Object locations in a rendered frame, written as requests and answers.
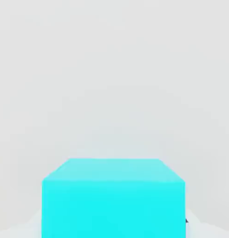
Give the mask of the small cyan cube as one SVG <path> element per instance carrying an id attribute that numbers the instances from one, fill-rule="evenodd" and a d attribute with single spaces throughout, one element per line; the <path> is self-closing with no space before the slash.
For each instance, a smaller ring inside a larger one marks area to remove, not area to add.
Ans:
<path id="1" fill-rule="evenodd" d="M 70 159 L 41 189 L 41 238 L 186 238 L 185 182 L 158 159 Z"/>

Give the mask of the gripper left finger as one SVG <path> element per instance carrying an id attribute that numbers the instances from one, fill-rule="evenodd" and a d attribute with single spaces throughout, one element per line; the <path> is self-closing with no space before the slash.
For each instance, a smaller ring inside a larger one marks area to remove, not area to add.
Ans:
<path id="1" fill-rule="evenodd" d="M 0 238 L 41 238 L 41 210 L 29 221 L 0 231 Z"/>

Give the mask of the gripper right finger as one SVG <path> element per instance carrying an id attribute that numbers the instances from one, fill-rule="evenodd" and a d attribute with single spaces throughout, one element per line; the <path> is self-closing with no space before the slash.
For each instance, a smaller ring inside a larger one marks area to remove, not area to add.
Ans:
<path id="1" fill-rule="evenodd" d="M 229 231 L 201 222 L 190 210 L 186 210 L 186 238 L 229 238 Z"/>

